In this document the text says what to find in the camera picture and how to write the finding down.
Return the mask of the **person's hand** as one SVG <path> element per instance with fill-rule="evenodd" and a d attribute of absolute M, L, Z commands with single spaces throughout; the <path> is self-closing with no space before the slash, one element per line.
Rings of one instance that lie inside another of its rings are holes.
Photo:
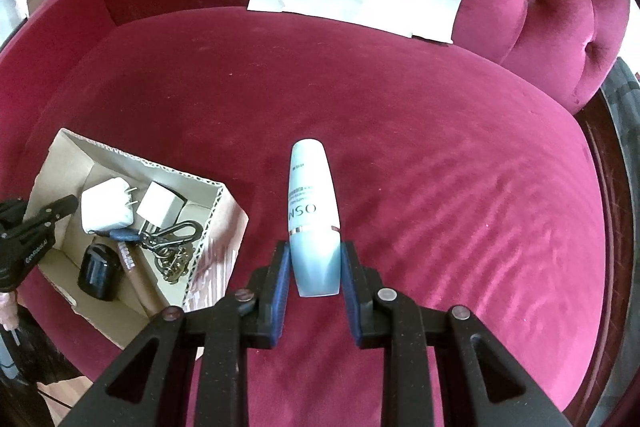
<path fill-rule="evenodd" d="M 14 331 L 20 325 L 15 291 L 0 293 L 0 324 L 7 332 Z"/>

